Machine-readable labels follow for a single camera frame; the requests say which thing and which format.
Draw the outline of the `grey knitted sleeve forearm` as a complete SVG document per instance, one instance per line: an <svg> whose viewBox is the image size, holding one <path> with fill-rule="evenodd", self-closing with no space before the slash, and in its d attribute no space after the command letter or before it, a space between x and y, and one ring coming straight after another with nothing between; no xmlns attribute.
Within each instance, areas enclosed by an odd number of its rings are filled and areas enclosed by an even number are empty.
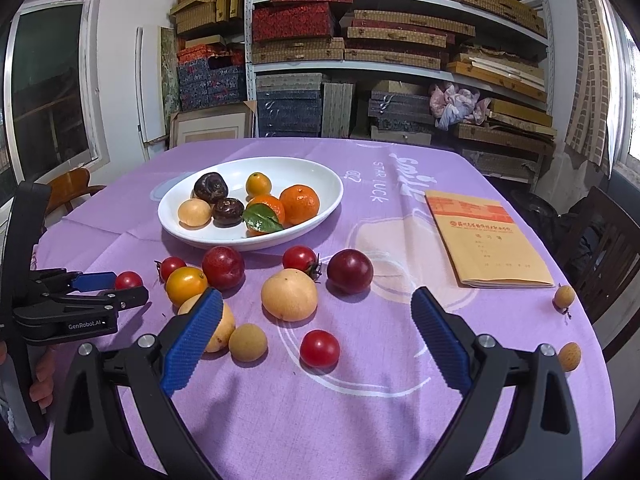
<svg viewBox="0 0 640 480"><path fill-rule="evenodd" d="M10 356L0 367L1 373L1 416L10 433L18 443L26 444L36 436L30 420L15 367Z"/></svg>

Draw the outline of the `person's left hand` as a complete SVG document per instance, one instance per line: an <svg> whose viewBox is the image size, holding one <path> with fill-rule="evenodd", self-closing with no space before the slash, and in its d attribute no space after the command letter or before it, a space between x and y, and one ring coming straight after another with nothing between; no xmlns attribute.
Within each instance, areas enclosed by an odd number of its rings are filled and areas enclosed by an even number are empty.
<svg viewBox="0 0 640 480"><path fill-rule="evenodd" d="M43 410L53 401L53 375L55 371L54 348L48 347L35 367L35 381L29 389L32 402L37 403Z"/></svg>

